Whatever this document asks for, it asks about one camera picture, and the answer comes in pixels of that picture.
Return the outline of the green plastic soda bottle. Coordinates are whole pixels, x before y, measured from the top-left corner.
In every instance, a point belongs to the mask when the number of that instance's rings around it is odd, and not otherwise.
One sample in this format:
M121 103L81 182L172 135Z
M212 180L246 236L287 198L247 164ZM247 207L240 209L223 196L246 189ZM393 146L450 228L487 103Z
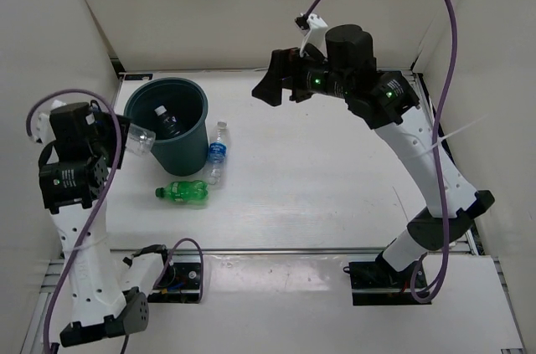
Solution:
M203 203L208 195L208 183L202 180L170 182L155 190L157 198L175 203Z

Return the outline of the small blue label water bottle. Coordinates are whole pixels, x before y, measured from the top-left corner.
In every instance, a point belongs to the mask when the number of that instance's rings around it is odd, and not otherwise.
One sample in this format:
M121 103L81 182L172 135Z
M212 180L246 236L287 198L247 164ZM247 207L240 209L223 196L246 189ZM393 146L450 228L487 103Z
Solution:
M229 150L229 128L226 121L218 121L209 135L209 149L204 165L204 179L216 185L223 176Z

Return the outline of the clear unlabelled plastic bottle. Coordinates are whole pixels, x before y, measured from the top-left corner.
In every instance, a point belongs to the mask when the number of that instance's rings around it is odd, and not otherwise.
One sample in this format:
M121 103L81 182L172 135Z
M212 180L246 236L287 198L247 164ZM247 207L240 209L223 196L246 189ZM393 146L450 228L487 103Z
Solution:
M160 105L154 109L157 115L162 137L172 139L183 134L183 125L181 122L168 110L164 105Z

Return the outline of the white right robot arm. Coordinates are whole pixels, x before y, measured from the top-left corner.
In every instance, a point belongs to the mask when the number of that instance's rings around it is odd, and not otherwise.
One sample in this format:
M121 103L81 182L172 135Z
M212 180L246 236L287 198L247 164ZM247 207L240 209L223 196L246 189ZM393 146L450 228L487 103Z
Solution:
M376 259L377 279L394 287L425 252L461 237L495 198L473 187L443 147L433 153L432 129L419 97L401 72L377 68L369 33L355 24L339 25L327 31L325 42L326 53L312 44L274 50L252 95L271 106L281 104L283 90L290 90L296 103L315 94L340 98L402 162L425 209Z

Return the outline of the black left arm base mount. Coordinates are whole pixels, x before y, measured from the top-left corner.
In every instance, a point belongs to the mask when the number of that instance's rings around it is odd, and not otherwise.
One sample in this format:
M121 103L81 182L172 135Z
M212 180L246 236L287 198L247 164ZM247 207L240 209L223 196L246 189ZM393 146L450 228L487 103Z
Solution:
M199 304L204 271L198 255L175 255L158 287L149 295L149 303Z

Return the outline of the blue label white cap bottle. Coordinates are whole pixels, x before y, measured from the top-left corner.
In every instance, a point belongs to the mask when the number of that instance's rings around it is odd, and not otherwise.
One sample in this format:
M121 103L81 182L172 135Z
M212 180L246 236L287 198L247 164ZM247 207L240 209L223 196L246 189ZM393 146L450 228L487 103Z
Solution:
M155 141L154 131L130 124L126 134L125 149L136 156L146 156L152 152Z

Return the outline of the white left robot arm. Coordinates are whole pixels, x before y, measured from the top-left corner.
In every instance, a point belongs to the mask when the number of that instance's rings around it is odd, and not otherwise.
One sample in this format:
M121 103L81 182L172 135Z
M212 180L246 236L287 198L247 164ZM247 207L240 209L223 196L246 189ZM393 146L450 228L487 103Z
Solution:
M61 241L72 299L60 344L145 331L152 287L170 285L176 268L163 245L140 249L121 264L108 246L103 193L111 167L121 165L129 120L87 102L55 101L46 117L54 138L39 158L39 186Z

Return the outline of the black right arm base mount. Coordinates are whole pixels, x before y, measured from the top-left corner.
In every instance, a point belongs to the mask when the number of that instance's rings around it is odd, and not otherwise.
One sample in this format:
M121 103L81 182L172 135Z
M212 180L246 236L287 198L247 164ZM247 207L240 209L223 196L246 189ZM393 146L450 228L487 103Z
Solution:
M354 306L418 305L410 289L410 279L416 268L414 261L402 272L393 272L374 255L369 255L350 260L343 272L350 279Z

